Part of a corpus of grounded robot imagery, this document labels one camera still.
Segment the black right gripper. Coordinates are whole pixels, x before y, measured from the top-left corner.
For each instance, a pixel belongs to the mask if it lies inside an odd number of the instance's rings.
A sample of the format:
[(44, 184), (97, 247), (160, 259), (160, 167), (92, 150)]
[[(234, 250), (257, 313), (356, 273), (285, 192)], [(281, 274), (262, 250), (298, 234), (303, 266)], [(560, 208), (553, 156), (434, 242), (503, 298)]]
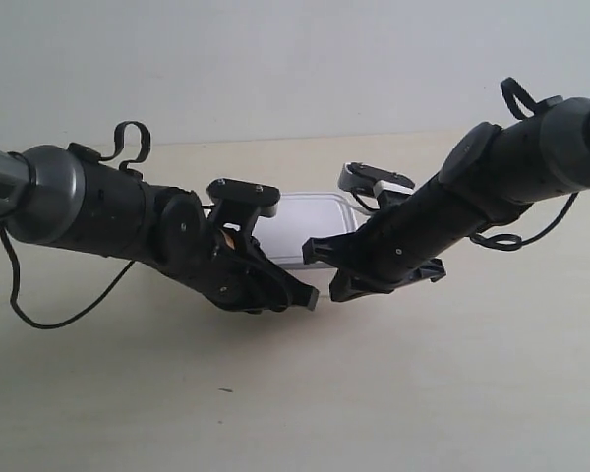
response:
[(384, 207), (356, 231), (311, 238), (306, 265), (337, 269), (329, 284), (333, 302), (389, 294), (446, 276), (439, 254), (477, 229), (477, 210), (438, 184), (426, 184), (399, 205)]

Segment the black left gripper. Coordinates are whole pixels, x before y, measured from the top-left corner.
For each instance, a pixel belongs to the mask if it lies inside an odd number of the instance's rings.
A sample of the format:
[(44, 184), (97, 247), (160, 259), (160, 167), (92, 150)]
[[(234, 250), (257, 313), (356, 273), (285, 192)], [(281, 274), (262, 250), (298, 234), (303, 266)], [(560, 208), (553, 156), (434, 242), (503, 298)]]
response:
[(271, 262), (252, 233), (210, 222), (198, 195), (183, 189), (159, 191), (159, 271), (231, 312), (313, 311), (320, 296)]

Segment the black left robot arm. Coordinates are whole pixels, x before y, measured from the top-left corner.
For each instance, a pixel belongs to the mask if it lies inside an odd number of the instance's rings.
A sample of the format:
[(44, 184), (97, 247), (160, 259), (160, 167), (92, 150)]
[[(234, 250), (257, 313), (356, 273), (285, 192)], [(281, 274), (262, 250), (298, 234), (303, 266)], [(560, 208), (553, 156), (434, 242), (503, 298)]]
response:
[(0, 151), (0, 229), (15, 240), (149, 266), (225, 311), (313, 309), (318, 290), (272, 262), (253, 234), (275, 215), (278, 189), (220, 178), (207, 192), (211, 210), (84, 147)]

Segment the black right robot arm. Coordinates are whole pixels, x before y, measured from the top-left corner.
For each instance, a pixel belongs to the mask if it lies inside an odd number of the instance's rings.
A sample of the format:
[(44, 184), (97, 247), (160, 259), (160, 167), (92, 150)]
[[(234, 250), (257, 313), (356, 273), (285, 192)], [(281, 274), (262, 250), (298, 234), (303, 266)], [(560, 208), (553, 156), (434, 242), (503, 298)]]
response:
[(379, 206), (357, 230), (303, 245), (306, 264), (336, 268), (333, 301), (436, 282), (453, 244), (509, 225), (536, 202), (590, 189), (590, 98), (544, 100), (508, 128), (477, 125), (421, 187), (360, 163), (344, 166), (339, 187)]

